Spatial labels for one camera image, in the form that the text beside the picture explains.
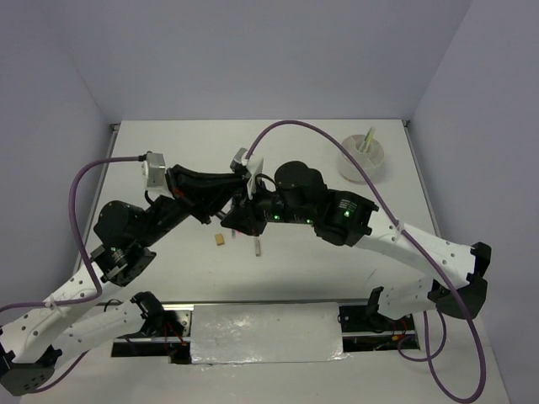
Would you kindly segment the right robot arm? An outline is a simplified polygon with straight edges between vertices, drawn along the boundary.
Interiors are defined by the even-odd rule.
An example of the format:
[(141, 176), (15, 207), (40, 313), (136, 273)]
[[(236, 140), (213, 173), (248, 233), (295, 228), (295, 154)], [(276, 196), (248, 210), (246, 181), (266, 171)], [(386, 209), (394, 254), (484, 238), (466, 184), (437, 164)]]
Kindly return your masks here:
[(260, 162), (231, 164), (246, 180), (221, 225), (248, 236), (269, 223), (311, 226), (317, 237), (342, 247), (380, 253), (424, 274), (409, 284), (379, 286), (367, 303), (366, 320), (385, 329), (407, 314), (437, 310), (457, 319), (476, 318), (488, 290), (484, 274), (492, 249), (478, 242), (455, 244), (405, 223), (393, 224), (379, 206), (350, 191), (329, 189), (321, 173), (299, 161), (275, 172), (275, 190), (262, 183)]

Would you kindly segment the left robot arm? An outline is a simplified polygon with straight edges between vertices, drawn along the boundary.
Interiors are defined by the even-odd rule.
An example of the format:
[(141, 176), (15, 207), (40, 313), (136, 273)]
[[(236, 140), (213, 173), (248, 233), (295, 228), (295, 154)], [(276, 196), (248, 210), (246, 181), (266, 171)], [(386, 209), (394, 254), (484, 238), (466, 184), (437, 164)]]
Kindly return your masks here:
[(27, 313), (1, 328), (1, 385), (12, 396), (49, 390), (59, 383), (56, 371), (78, 363), (91, 349), (133, 333), (153, 336), (181, 333), (184, 326), (151, 292), (139, 292), (115, 308), (90, 318), (86, 314), (135, 280), (156, 258), (151, 246), (193, 216), (203, 224), (219, 215), (228, 200), (245, 188), (245, 166), (231, 173), (197, 173), (168, 168), (158, 154), (139, 156), (145, 190), (157, 194), (143, 209), (121, 201), (107, 203), (93, 231), (100, 245), (87, 252), (75, 214), (77, 186), (94, 165), (84, 166), (72, 182), (69, 219), (83, 267), (49, 297), (26, 303)]

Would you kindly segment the yellow pen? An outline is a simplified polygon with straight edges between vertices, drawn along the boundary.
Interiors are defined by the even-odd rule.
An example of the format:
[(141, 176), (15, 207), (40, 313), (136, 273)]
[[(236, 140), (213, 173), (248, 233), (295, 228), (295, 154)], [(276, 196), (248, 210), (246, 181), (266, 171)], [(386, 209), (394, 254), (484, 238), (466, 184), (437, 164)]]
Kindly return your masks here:
[(373, 137), (375, 135), (375, 132), (376, 132), (376, 128), (374, 126), (372, 126), (367, 131), (367, 134), (365, 135), (363, 141), (360, 143), (360, 146), (358, 148), (358, 151), (360, 153), (366, 154), (370, 150), (371, 142), (372, 142), (372, 139), (373, 139)]

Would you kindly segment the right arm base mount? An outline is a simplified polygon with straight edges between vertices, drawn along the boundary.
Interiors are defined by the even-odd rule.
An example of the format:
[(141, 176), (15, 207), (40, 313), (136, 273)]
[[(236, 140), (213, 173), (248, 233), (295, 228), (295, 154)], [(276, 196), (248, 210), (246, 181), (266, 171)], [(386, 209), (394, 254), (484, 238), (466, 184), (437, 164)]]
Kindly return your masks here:
[(419, 349), (416, 326), (411, 315), (398, 320), (383, 316), (367, 316), (367, 304), (362, 301), (339, 302), (337, 320), (341, 327), (343, 350), (359, 352)]

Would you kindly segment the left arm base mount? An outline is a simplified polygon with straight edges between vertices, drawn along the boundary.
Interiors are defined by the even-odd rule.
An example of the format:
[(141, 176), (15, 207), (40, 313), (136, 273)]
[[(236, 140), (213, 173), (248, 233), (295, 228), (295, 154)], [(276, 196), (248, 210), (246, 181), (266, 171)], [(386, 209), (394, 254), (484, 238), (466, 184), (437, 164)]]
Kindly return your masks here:
[(193, 306), (166, 305), (163, 319), (141, 331), (115, 338), (110, 356), (115, 359), (166, 359), (170, 364), (192, 364)]

